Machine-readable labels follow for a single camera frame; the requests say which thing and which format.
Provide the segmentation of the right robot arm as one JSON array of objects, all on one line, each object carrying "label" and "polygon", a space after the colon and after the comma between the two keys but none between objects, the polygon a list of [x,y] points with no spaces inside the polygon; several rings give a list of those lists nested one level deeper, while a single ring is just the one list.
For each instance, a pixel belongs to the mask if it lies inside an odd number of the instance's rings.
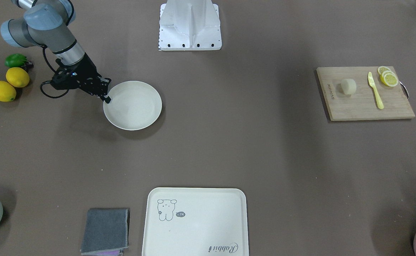
[{"label": "right robot arm", "polygon": [[4,41],[13,47],[39,46],[56,56],[58,68],[47,81],[56,90],[67,94],[81,89],[91,96],[110,103],[110,78],[101,76],[73,33],[69,24],[76,18],[73,3],[69,0],[13,0],[25,10],[20,19],[5,21],[0,32]]}]

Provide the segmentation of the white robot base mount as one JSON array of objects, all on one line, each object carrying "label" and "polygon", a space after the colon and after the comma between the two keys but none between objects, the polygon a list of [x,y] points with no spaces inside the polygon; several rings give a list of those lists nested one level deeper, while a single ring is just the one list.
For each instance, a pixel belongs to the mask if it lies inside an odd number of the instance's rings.
[{"label": "white robot base mount", "polygon": [[168,0],[160,6],[158,49],[205,51],[222,47],[219,7],[211,0]]}]

